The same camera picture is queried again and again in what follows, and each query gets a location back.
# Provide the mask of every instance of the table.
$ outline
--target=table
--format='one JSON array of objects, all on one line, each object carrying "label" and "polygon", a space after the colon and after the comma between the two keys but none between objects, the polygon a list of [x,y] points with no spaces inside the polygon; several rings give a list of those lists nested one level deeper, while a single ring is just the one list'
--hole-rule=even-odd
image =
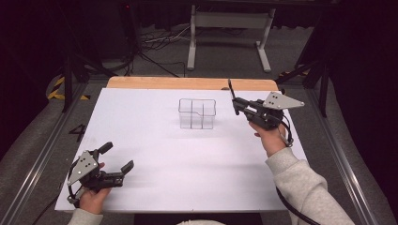
[{"label": "table", "polygon": [[[274,81],[232,80],[243,98],[276,91]],[[246,118],[236,116],[226,79],[114,77],[99,96],[76,157],[108,141],[114,148],[99,158],[104,171],[117,172],[133,159],[124,187],[104,204],[122,213],[233,213],[284,210],[266,153]],[[217,101],[212,130],[181,129],[179,95]],[[293,123],[293,150],[305,159]],[[64,185],[55,210],[71,211]]]}]

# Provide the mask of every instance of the metal stand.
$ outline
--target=metal stand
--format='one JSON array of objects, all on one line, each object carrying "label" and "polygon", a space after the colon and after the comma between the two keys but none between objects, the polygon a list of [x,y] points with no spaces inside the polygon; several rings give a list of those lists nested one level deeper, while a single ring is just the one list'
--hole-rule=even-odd
[{"label": "metal stand", "polygon": [[318,107],[324,117],[327,117],[326,100],[329,69],[333,59],[338,57],[339,50],[342,48],[341,43],[344,43],[344,36],[336,31],[336,27],[338,27],[336,22],[338,21],[338,13],[333,11],[324,12],[296,63],[296,66],[300,64],[304,66],[297,67],[292,72],[275,80],[277,84],[281,84],[306,70],[310,70],[302,84],[306,89],[314,88],[319,79],[321,79]]},{"label": "metal stand", "polygon": [[256,49],[260,56],[261,64],[265,72],[271,72],[264,47],[272,25],[275,9],[269,13],[221,13],[221,12],[200,12],[196,7],[191,7],[191,43],[188,53],[187,69],[194,70],[196,54],[195,30],[200,27],[228,27],[228,28],[251,28],[264,29],[264,35],[261,41],[256,41]]},{"label": "metal stand", "polygon": [[[69,4],[75,3],[76,0],[72,0]],[[135,3],[120,3],[119,14],[122,22],[122,26],[125,33],[125,38],[131,49],[131,54],[135,53],[140,46],[134,42],[137,37],[135,36],[135,27],[131,20],[131,9],[136,7]],[[76,8],[70,8],[69,5],[66,7],[61,6],[56,1],[46,1],[46,9],[50,18],[52,18],[53,28],[57,35],[58,44],[61,51],[64,54],[64,73],[65,73],[65,105],[63,113],[66,112],[73,101],[72,91],[72,76],[75,76],[78,83],[87,83],[89,74],[84,66],[90,66],[93,69],[105,74],[108,77],[117,76],[109,69],[102,66],[101,61],[97,56],[92,53],[88,47],[82,43],[82,38],[77,36],[76,33],[86,32],[84,28],[79,28],[76,31],[76,27],[72,26],[73,23],[80,22],[82,12]]]}]

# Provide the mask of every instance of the gray sleeve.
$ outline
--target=gray sleeve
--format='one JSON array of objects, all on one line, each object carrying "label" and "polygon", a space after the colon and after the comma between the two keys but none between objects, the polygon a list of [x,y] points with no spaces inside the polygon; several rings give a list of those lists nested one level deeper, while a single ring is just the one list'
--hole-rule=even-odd
[{"label": "gray sleeve", "polygon": [[[306,160],[298,160],[290,148],[274,154],[266,163],[274,175],[275,185],[302,214],[320,224],[354,224],[328,193],[325,178],[314,172]],[[292,224],[306,224],[289,214]]]},{"label": "gray sleeve", "polygon": [[95,215],[77,208],[73,211],[72,219],[68,225],[99,225],[102,218],[103,215]]}]

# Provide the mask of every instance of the metal frame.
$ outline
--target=metal frame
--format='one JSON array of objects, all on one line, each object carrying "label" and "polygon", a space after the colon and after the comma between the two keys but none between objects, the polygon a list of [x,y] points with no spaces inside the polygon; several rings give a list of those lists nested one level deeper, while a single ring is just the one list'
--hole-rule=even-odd
[{"label": "metal frame", "polygon": [[256,49],[260,56],[261,65],[265,72],[271,72],[271,67],[264,47],[268,38],[269,30],[275,9],[269,13],[220,13],[220,12],[200,12],[196,11],[195,5],[191,7],[191,42],[188,53],[187,70],[194,70],[196,55],[196,27],[229,27],[229,28],[251,28],[264,29],[261,41],[256,41]]},{"label": "metal frame", "polygon": [[29,196],[32,194],[36,183],[38,182],[41,174],[44,171],[44,168],[47,165],[47,162],[50,159],[50,156],[54,151],[55,144],[61,134],[62,128],[68,121],[69,116],[73,112],[73,109],[79,100],[79,97],[83,94],[87,86],[86,83],[79,83],[77,85],[78,86],[75,90],[73,101],[69,105],[68,109],[58,118],[52,133],[50,134],[47,142],[44,144],[40,154],[38,155],[38,158],[35,161],[35,164],[24,179],[20,190],[12,201],[12,204],[9,206],[0,224],[14,224],[22,212],[27,200],[29,199]]},{"label": "metal frame", "polygon": [[363,194],[362,189],[360,188],[357,177],[352,171],[351,166],[349,165],[349,162],[345,157],[343,148],[337,142],[333,135],[333,132],[330,129],[329,120],[322,115],[317,107],[318,100],[316,98],[315,91],[313,89],[307,89],[306,92],[307,96],[310,99],[310,104],[316,111],[316,117],[318,118],[322,128],[325,130],[325,133],[329,140],[329,144],[331,146],[331,154],[334,158],[337,168],[339,169],[340,175],[343,177],[343,181],[345,183],[346,189],[348,190],[348,194],[350,195],[352,203],[357,209],[362,224],[378,225],[378,222],[375,219],[375,215],[372,213],[372,209],[369,203],[366,201],[366,197]]}]

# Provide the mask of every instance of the aluminum rail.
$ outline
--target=aluminum rail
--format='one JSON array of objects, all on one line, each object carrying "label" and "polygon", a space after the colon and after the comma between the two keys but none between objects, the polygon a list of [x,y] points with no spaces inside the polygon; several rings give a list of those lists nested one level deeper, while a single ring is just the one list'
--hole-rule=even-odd
[{"label": "aluminum rail", "polygon": [[341,145],[334,138],[333,133],[330,129],[329,120],[322,116],[318,108],[318,99],[313,89],[306,90],[307,95],[310,99],[310,104],[316,111],[316,117],[318,118],[322,128],[325,130],[327,138],[331,146],[331,154],[336,162],[337,168],[339,169],[340,175],[343,177],[345,186],[351,196],[352,202],[357,209],[362,224],[378,225],[375,215],[372,213],[369,203],[366,201],[365,195],[360,188],[360,184],[345,157],[345,153]]},{"label": "aluminum rail", "polygon": [[74,107],[76,106],[77,102],[80,99],[80,96],[83,94],[87,86],[86,83],[78,83],[76,85],[77,87],[73,95],[73,101],[71,102],[68,110],[59,116],[52,133],[50,134],[47,142],[44,144],[40,154],[38,155],[38,158],[36,159],[35,164],[27,174],[20,190],[18,191],[16,197],[14,198],[14,201],[8,208],[0,224],[15,224],[20,213],[22,212],[27,200],[29,199],[33,189],[36,186],[36,183],[43,173],[44,168],[46,167],[47,162],[50,159],[50,156],[54,151],[55,144],[58,141],[62,128],[68,121]]}]

